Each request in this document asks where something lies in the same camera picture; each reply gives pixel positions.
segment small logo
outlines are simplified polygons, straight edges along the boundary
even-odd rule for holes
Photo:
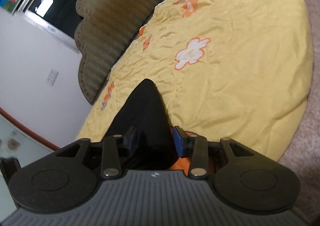
[[[156,178],[156,177],[158,177],[159,175],[160,175],[159,173],[157,173],[157,172],[153,172],[150,176],[152,176],[152,177]]]

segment wall outlet cover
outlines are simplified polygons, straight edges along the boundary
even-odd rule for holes
[[[51,69],[49,75],[48,75],[48,78],[47,78],[47,84],[53,86],[56,79],[57,79],[57,76],[58,76],[59,72],[54,70],[54,69]]]

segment red trim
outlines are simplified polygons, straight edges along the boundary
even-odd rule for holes
[[[29,135],[31,138],[35,139],[36,141],[39,141],[41,144],[47,146],[48,148],[51,148],[53,150],[60,149],[55,144],[52,144],[51,142],[47,141],[46,139],[42,138],[38,134],[34,133],[24,125],[22,125],[20,122],[18,122],[16,119],[14,119],[10,114],[8,114],[4,109],[0,108],[0,114],[6,118],[9,122],[11,122],[14,126],[16,126],[18,129],[22,130],[24,133]]]

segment blue clip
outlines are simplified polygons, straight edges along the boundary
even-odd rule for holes
[[[138,147],[137,128],[131,126],[125,135],[117,142],[118,150],[125,151],[125,156],[131,156]]]
[[[174,126],[173,128],[173,141],[179,157],[186,158],[192,156],[193,144],[179,126]]]

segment white wall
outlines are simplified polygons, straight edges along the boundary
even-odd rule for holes
[[[59,147],[72,142],[91,106],[78,83],[81,54],[0,8],[0,107]],[[53,87],[46,84],[53,68]]]

